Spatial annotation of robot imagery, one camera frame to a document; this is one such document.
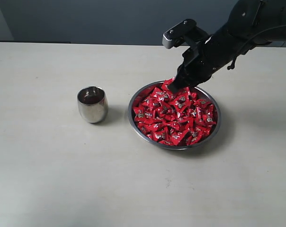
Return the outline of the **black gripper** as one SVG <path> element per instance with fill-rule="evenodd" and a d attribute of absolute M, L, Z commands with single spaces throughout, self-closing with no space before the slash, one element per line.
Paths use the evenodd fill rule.
<path fill-rule="evenodd" d="M 195 87 L 208 81 L 224 67 L 237 53 L 242 41 L 226 34 L 214 34 L 201 41 L 196 48 L 183 52 L 183 63 L 179 66 L 174 80 L 168 85 L 172 93 L 184 87 Z"/>

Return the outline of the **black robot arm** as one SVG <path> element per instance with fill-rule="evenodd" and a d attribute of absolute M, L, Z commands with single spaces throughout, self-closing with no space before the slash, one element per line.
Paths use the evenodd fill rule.
<path fill-rule="evenodd" d="M 167 49 L 189 46 L 168 88 L 177 93 L 195 87 L 224 66 L 234 69 L 238 56 L 272 42 L 286 42 L 286 0 L 240 0 L 227 22 L 211 35 L 195 20 L 185 19 L 163 34 Z"/>

